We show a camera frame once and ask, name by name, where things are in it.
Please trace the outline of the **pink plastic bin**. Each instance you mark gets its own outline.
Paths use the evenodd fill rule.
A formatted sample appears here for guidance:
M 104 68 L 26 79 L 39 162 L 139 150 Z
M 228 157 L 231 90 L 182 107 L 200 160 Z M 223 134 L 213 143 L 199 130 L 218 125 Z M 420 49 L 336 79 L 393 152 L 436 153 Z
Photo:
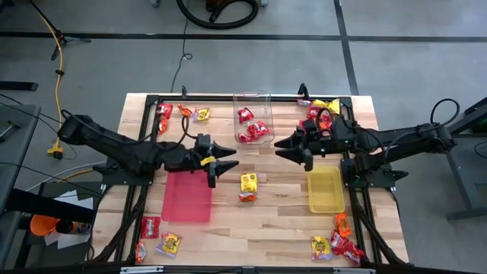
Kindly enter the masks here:
M 206 223 L 211 218 L 212 189 L 206 172 L 173 172 L 167 175 L 161 219 L 168 222 Z

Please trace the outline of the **black flat bar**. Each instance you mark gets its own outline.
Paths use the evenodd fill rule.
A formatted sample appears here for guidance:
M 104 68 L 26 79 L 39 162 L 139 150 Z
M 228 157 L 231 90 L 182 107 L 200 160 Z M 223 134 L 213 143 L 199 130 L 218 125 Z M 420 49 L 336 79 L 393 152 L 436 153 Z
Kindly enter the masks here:
M 36 91 L 39 85 L 27 81 L 0 81 L 0 90 L 5 91 Z

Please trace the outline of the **dark bottle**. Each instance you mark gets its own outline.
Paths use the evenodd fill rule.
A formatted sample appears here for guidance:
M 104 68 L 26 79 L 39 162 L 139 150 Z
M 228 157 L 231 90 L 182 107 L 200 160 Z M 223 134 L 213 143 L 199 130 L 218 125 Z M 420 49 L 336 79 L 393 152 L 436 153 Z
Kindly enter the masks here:
M 90 234 L 91 225 L 88 223 L 61 219 L 56 223 L 56 231 L 60 234 Z

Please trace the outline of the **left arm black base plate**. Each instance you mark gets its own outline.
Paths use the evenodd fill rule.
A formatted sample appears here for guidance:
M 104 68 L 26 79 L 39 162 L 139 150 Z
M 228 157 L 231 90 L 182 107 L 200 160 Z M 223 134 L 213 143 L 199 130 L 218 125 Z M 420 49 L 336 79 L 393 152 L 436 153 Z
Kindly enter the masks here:
M 150 186 L 153 184 L 154 180 L 154 171 L 143 175 L 134 175 L 123 170 L 119 164 L 111 158 L 107 159 L 106 165 L 98 169 L 98 172 L 102 175 L 102 184 L 108 186 Z

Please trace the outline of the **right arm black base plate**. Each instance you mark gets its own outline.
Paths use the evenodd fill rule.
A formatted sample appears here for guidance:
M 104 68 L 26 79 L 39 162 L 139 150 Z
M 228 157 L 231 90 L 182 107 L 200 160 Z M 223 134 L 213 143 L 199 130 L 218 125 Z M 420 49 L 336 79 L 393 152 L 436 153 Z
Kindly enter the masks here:
M 394 170 L 390 164 L 384 164 L 376 170 L 359 170 L 354 159 L 340 161 L 343 184 L 347 188 L 394 188 L 396 181 L 407 177 L 404 170 Z

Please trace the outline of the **black metal beam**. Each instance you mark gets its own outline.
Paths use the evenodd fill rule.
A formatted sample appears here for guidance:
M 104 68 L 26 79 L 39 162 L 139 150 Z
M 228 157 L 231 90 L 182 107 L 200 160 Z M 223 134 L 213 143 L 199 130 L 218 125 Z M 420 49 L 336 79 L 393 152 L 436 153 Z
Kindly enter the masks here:
M 84 223 L 91 223 L 94 218 L 93 209 L 87 209 L 79 205 L 61 202 L 18 189 L 13 189 L 10 192 L 6 199 L 4 210 L 45 215 Z

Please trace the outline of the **white paper sheets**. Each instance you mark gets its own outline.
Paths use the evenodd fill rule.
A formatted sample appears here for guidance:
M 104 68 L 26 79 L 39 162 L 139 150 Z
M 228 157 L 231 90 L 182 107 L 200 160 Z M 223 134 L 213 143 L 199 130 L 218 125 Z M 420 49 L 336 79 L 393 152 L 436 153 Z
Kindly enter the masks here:
M 76 190 L 63 193 L 61 196 L 56 197 L 55 200 L 67 202 L 87 209 L 92 209 L 94 206 L 93 198 L 80 199 Z M 60 234 L 53 231 L 49 235 L 45 236 L 44 240 L 47 246 L 55 244 L 57 249 L 60 250 L 66 247 L 85 243 L 88 241 L 89 237 L 89 234 Z

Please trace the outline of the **clear plastic bin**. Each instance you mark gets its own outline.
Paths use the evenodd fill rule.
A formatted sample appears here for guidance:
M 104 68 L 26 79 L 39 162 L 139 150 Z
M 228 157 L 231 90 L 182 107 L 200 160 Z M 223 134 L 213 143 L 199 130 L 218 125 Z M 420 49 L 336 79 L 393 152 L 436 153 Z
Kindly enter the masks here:
M 237 111 L 244 107 L 249 108 L 254 114 L 254 119 L 244 124 L 239 124 Z M 275 138 L 275 130 L 273 124 L 272 101 L 271 94 L 267 91 L 247 91 L 238 92 L 233 95 L 233 113 L 234 113 L 234 137 L 237 140 L 239 133 L 248 134 L 247 127 L 250 124 L 258 121 L 263 121 L 269 127 L 269 134 L 264 135 L 258 140 L 253 140 L 249 143 L 241 143 L 245 145 L 264 145 L 270 143 Z

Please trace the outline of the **grey side table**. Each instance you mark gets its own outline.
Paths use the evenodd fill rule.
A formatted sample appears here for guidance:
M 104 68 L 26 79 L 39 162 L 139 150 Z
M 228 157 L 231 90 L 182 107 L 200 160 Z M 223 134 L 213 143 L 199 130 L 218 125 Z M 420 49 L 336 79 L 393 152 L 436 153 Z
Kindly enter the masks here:
M 39 105 L 0 106 L 0 215 L 5 210 L 40 115 Z

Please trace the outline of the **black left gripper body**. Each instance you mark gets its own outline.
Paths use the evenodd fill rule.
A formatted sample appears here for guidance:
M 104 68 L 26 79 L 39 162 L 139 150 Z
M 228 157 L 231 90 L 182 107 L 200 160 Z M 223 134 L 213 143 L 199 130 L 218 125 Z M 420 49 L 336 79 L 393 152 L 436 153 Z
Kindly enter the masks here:
M 200 155 L 194 147 L 186 150 L 185 156 L 183 158 L 183 163 L 180 165 L 182 171 L 190 171 L 191 173 L 195 171 L 204 171 L 209 188 L 216 187 L 216 176 L 215 176 L 215 162 L 206 164 L 202 166 L 200 161 L 208 156 L 213 156 L 211 150 L 206 155 Z

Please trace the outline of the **black tripod stand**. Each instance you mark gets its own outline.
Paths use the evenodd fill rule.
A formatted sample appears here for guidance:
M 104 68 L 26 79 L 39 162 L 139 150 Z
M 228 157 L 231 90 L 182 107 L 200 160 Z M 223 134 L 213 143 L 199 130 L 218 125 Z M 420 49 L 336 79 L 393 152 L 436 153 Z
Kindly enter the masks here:
M 55 61 L 62 54 L 62 49 L 69 43 L 90 43 L 90 39 L 66 36 L 61 30 L 56 28 L 49 18 L 42 12 L 42 10 L 35 4 L 34 0 L 29 0 L 37 14 L 42 19 L 43 23 L 49 29 L 50 35 L 55 40 L 56 47 L 51 55 L 51 60 Z

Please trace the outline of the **yellow plastic bin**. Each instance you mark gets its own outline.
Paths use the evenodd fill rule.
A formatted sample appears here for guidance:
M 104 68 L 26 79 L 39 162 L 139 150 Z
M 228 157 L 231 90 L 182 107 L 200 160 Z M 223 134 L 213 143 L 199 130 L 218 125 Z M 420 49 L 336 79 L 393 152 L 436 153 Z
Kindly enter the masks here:
M 345 211 L 341 170 L 337 166 L 319 166 L 306 173 L 309 209 L 317 214 Z

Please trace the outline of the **grey metal stand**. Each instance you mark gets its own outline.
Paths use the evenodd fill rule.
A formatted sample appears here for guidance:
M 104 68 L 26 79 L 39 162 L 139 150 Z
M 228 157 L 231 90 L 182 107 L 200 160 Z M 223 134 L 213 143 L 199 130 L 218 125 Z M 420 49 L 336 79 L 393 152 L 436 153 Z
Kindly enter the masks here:
M 479 191 L 487 187 L 487 97 L 467 108 L 461 119 L 452 117 L 446 124 L 457 142 L 446 157 L 466 206 L 448 214 L 447 220 L 487 217 L 487 198 Z

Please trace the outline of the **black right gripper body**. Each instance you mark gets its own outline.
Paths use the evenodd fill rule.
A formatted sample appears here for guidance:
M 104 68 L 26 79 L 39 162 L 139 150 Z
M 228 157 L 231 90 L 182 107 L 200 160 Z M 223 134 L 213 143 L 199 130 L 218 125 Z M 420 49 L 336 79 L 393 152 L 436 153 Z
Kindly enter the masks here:
M 332 139 L 319 131 L 305 132 L 303 129 L 295 131 L 297 137 L 297 163 L 304 164 L 306 171 L 314 168 L 314 156 L 324 158 L 328 154 L 335 153 Z

